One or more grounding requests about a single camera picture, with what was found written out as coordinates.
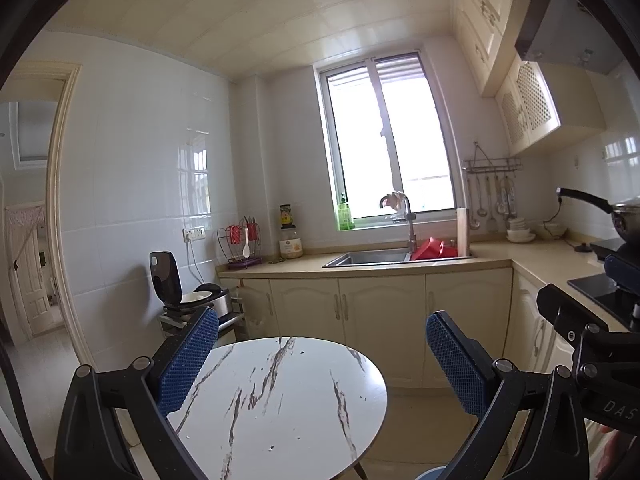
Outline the right hand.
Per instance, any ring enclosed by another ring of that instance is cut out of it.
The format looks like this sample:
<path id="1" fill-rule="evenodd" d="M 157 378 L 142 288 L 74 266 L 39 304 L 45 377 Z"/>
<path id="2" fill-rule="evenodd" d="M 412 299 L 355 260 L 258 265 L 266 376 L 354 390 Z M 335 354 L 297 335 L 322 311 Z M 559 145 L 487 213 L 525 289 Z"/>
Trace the right hand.
<path id="1" fill-rule="evenodd" d="M 603 448 L 596 478 L 638 479 L 639 437 L 608 427 L 603 427 L 602 431 L 611 437 L 606 440 Z"/>

